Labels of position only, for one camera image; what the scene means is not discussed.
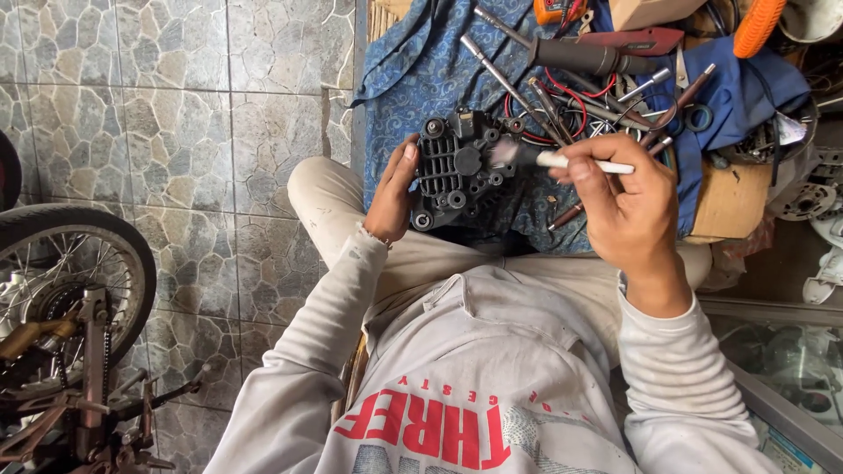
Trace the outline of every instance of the glass display case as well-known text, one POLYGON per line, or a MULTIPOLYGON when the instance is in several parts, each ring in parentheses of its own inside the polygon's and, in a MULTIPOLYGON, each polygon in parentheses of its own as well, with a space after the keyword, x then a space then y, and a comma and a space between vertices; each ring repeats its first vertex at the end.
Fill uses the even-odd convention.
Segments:
POLYGON ((760 449, 785 474, 843 473, 843 310, 701 302, 760 449))

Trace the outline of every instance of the brush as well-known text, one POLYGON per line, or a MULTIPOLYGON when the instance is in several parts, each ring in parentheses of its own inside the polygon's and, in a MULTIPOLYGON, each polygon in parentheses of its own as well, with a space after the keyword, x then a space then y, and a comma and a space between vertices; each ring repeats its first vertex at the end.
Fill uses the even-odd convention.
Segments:
MULTIPOLYGON (((547 168, 567 168, 568 157, 555 151, 540 152, 535 148, 518 145, 508 138, 502 138, 491 152, 491 167, 502 168, 508 164, 533 164, 547 168)), ((595 159, 594 163, 605 173, 631 175, 635 167, 631 164, 612 163, 595 159)))

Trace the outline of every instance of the car alternator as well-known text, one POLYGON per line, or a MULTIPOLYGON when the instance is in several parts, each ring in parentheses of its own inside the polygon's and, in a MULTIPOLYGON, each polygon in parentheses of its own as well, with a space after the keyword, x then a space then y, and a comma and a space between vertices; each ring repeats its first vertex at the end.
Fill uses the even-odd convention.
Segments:
POLYGON ((503 181, 515 176, 514 164, 491 167, 495 142, 504 136, 518 141, 523 131, 520 118, 496 118, 464 106, 447 120, 427 120, 418 141, 421 198, 413 208, 413 227, 427 232, 462 213, 477 215, 503 181))

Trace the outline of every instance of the orange multimeter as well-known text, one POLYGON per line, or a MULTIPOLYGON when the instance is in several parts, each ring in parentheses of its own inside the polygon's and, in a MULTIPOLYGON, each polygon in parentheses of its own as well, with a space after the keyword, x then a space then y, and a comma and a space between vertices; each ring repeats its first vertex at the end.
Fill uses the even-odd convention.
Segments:
MULTIPOLYGON (((571 5, 575 2, 576 0, 569 0, 569 4, 571 5)), ((533 10, 535 11, 536 20, 538 20, 539 24, 560 23, 562 21, 562 5, 564 3, 565 0, 533 0, 533 10)), ((588 3, 588 0, 583 0, 580 2, 577 11, 568 14, 569 22, 583 16, 588 9, 586 3, 588 3)))

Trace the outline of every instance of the beige pants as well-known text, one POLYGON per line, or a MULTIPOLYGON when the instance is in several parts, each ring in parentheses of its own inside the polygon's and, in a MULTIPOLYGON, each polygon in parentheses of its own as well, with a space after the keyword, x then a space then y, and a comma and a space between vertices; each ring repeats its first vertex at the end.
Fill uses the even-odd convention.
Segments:
MULTIPOLYGON (((316 249, 332 268, 346 238, 363 220, 362 180, 341 164, 313 157, 296 166, 287 191, 316 249)), ((681 245, 679 254, 691 287, 697 288, 711 268, 708 245, 681 245)), ((392 244, 372 312, 397 315, 435 283, 480 265, 504 268, 524 284, 565 294, 598 333, 612 366, 617 365, 618 270, 596 256, 503 258, 409 230, 404 239, 392 244)))

